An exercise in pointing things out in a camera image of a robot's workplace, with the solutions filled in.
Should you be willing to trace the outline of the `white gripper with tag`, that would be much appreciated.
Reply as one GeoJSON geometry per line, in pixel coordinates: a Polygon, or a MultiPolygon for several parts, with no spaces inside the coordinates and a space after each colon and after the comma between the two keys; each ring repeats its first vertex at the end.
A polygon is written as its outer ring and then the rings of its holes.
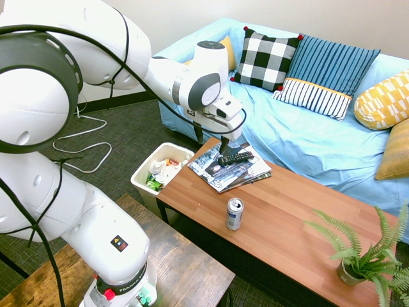
{"type": "Polygon", "coordinates": [[[242,115],[238,111],[229,114],[221,108],[205,108],[192,112],[192,121],[197,142],[203,143],[203,131],[221,135],[219,153],[223,154],[230,140],[236,140],[242,133],[242,115]]]}

